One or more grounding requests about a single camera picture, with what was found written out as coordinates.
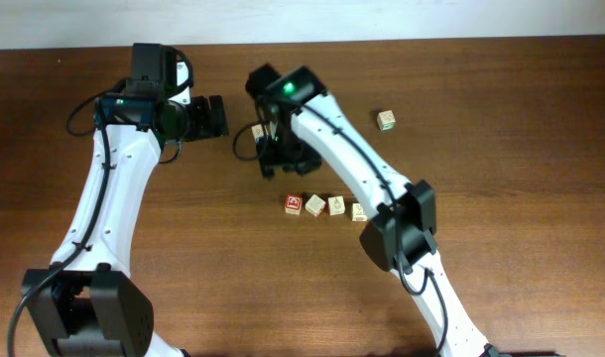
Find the green V wooden block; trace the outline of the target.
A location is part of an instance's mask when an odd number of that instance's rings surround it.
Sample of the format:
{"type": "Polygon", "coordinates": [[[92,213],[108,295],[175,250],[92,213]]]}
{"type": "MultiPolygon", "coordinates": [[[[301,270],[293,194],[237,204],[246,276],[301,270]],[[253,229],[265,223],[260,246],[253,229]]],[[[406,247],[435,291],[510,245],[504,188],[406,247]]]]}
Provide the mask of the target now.
{"type": "Polygon", "coordinates": [[[381,131],[391,130],[396,126],[396,118],[392,110],[379,112],[376,122],[381,131]]]}

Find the green B wooden block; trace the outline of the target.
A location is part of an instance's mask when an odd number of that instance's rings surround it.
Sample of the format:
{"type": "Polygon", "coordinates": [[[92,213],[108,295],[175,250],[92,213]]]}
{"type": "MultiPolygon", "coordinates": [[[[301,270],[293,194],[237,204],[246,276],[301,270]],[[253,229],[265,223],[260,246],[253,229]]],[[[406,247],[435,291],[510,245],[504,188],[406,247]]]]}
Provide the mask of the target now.
{"type": "Polygon", "coordinates": [[[354,222],[365,222],[368,216],[360,203],[353,203],[351,207],[351,217],[354,222]]]}

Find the blue D wooden block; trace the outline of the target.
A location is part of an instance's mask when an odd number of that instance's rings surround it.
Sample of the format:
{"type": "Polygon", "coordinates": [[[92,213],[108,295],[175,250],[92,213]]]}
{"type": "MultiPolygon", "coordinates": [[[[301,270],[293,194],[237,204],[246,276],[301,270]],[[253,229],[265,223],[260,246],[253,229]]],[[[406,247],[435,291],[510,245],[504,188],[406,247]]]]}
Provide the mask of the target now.
{"type": "Polygon", "coordinates": [[[308,213],[310,213],[314,217],[317,217],[323,211],[325,206],[326,206],[326,202],[322,198],[320,198],[318,195],[313,194],[307,200],[304,208],[308,213]]]}

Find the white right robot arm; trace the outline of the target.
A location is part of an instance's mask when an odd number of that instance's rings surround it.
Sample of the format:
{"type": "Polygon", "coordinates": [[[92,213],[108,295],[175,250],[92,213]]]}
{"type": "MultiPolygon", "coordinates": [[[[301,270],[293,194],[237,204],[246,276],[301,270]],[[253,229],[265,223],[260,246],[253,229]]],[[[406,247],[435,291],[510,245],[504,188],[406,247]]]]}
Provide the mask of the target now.
{"type": "Polygon", "coordinates": [[[304,176],[328,164],[369,220],[363,249],[411,296],[432,333],[436,355],[498,355],[442,266],[433,188],[424,180],[411,182],[377,154],[308,67],[282,75],[266,63],[249,74],[245,90],[259,125],[269,130],[256,144],[262,176],[270,179],[276,170],[304,176]]]}

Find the red E wooden block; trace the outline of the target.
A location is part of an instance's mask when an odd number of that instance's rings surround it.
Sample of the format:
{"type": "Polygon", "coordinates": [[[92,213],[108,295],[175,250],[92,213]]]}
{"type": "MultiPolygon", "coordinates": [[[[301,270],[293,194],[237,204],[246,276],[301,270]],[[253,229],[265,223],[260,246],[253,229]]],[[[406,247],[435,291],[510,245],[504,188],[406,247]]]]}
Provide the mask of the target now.
{"type": "Polygon", "coordinates": [[[291,215],[300,215],[303,207],[303,198],[298,195],[288,194],[285,202],[285,212],[291,215]]]}

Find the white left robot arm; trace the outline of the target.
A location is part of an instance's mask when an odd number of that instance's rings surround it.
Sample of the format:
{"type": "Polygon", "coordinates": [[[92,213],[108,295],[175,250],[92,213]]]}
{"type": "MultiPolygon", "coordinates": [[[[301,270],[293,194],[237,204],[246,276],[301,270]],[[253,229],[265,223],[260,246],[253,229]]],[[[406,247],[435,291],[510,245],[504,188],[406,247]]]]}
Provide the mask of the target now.
{"type": "Polygon", "coordinates": [[[185,53],[136,43],[131,73],[88,98],[93,153],[76,213],[45,269],[29,269],[6,348],[28,311],[52,356],[184,356],[155,331],[150,300],[131,280],[144,191],[166,146],[227,135],[219,96],[193,97],[185,53]]]}

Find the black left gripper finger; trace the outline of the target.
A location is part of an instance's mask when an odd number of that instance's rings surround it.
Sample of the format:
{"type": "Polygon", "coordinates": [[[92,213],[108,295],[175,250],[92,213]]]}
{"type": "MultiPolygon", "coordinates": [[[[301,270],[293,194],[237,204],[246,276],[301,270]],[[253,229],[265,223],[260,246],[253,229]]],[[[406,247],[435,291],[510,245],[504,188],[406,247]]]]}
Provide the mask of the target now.
{"type": "Polygon", "coordinates": [[[214,136],[227,136],[229,129],[224,109],[223,98],[220,95],[209,97],[210,124],[214,136]]]}
{"type": "Polygon", "coordinates": [[[209,104],[204,96],[197,96],[191,99],[188,106],[190,117],[190,130],[188,138],[190,140],[202,140],[209,134],[209,104]]]}

